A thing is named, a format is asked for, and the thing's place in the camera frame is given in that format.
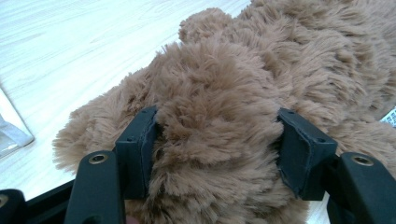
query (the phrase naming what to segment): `teddy bear's body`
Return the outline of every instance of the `teddy bear's body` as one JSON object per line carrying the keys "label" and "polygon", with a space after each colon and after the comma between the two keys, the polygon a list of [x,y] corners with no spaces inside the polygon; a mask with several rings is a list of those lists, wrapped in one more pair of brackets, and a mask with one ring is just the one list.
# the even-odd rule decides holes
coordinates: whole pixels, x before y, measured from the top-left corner
{"label": "teddy bear's body", "polygon": [[113,148],[134,114],[158,107],[143,223],[304,223],[276,169],[280,107],[396,176],[395,1],[252,1],[232,19],[208,9],[181,23],[182,44],[73,112],[54,141],[61,167]]}

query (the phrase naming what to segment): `tag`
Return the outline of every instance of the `tag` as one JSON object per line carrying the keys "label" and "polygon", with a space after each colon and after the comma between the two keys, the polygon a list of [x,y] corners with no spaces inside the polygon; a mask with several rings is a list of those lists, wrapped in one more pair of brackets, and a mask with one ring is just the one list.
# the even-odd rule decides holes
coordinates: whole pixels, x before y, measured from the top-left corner
{"label": "tag", "polygon": [[396,106],[390,110],[390,112],[380,121],[389,123],[393,126],[393,128],[396,128]]}

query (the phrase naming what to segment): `white wooden surface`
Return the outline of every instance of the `white wooden surface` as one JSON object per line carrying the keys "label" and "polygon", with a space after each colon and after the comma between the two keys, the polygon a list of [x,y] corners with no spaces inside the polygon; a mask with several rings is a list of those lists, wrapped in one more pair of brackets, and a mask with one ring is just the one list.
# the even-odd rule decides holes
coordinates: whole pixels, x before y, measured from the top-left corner
{"label": "white wooden surface", "polygon": [[[29,200],[72,179],[55,168],[51,146],[70,112],[147,66],[192,13],[219,7],[236,16],[248,3],[0,1],[0,87],[35,136],[0,160],[0,189]],[[308,223],[328,223],[324,204],[313,205]]]}

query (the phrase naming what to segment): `teddy bear's ear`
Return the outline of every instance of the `teddy bear's ear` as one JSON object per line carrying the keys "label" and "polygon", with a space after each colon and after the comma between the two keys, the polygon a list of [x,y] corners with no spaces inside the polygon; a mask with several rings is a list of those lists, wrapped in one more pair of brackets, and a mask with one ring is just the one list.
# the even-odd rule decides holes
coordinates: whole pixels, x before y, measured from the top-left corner
{"label": "teddy bear's ear", "polygon": [[218,8],[209,8],[196,13],[180,24],[179,38],[183,43],[195,43],[221,32],[232,18]]}

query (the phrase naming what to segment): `stuffed animal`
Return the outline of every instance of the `stuffed animal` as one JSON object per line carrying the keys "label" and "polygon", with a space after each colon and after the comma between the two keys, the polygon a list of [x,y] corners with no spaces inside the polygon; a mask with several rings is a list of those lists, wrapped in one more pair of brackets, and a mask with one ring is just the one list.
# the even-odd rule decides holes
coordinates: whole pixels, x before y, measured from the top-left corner
{"label": "stuffed animal", "polygon": [[149,195],[126,202],[141,223],[304,223],[307,202],[276,168],[277,112],[299,113],[396,176],[395,1],[253,0],[232,18],[210,8],[181,23],[181,44],[71,114],[54,140],[76,171],[111,149],[134,115],[156,105],[163,132]]}

